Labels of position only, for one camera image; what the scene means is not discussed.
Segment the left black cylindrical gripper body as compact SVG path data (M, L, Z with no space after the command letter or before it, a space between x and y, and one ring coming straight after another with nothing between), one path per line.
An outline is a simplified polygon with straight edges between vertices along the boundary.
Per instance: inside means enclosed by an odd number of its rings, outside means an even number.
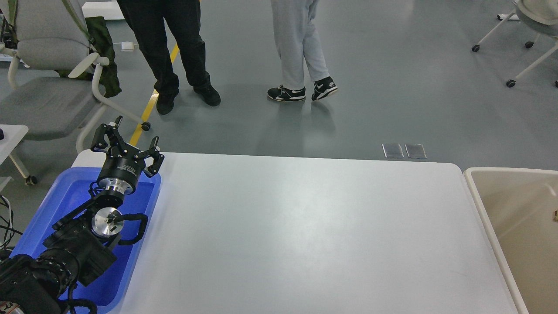
M144 161L121 156L107 156L96 183L104 190L132 194L136 191L143 169L145 169Z

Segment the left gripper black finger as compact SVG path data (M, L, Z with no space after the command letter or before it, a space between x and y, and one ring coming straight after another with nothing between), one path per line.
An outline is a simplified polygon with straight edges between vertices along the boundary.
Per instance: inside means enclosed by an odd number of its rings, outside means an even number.
M92 138L90 151L104 153L106 159L128 158L128 143L119 133L123 116L118 116L113 123L99 125Z
M135 153L135 161L137 161L142 166L141 170L147 177L153 177L157 173L159 173L159 170L165 159L165 155L161 153L158 146L159 139L160 137L154 137L151 140L151 144L147 150L140 150L139 152ZM152 164L146 165L146 159L149 158L152 160Z

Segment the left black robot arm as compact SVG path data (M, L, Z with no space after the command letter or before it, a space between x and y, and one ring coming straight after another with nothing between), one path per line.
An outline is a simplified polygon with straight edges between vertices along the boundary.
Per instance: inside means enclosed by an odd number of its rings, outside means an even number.
M3 314L75 314L84 307L91 314L98 306L89 299L74 298L78 284L87 286L116 262L116 246L134 245L148 226L145 213L121 213L124 197L137 189L141 174L153 177L165 159L159 137L147 150L124 141L118 129L122 116L102 123L90 149L106 159L90 199L52 225L54 232L43 242L37 258L18 254L1 263L1 312Z

